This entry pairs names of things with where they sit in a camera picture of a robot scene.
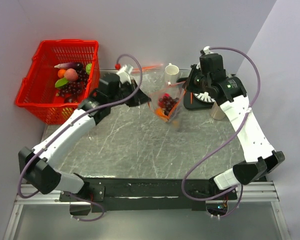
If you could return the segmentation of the clear zip bag orange zipper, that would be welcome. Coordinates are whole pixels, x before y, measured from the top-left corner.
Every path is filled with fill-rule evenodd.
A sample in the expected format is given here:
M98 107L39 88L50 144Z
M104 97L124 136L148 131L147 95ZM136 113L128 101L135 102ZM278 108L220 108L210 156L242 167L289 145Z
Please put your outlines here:
M149 94L148 107L163 122L174 127L180 125L180 113L186 91L184 81L171 83L168 81L161 89Z

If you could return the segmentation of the dark red apple toy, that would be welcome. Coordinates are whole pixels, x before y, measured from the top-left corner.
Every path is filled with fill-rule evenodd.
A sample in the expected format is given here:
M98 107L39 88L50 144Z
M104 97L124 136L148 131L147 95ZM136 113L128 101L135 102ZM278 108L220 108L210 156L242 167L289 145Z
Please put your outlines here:
M65 104L78 103L78 97L76 95L68 96L64 99Z

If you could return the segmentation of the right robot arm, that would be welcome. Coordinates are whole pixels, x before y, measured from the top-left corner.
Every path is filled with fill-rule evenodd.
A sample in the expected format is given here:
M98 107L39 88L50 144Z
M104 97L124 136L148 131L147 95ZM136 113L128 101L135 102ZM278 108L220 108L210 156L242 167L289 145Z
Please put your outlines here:
M191 67L184 87L192 93L208 93L214 99L237 132L243 150L244 161L209 180L212 198L220 199L227 189L262 178L285 160L283 152L276 151L264 135L242 81L227 76L220 54L203 53L199 68Z

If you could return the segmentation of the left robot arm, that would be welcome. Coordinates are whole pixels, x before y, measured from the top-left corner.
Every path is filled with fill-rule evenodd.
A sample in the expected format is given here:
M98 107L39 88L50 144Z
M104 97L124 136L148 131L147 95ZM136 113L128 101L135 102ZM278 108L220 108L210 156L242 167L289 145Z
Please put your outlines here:
M137 107L150 100L135 80L124 79L116 73L105 74L99 80L98 87L53 134L33 148L23 147L18 152L20 178L29 182L41 194L60 190L70 192L78 201L85 200L90 189L84 178L76 173L57 171L57 161L83 135L107 117L112 107L122 104Z

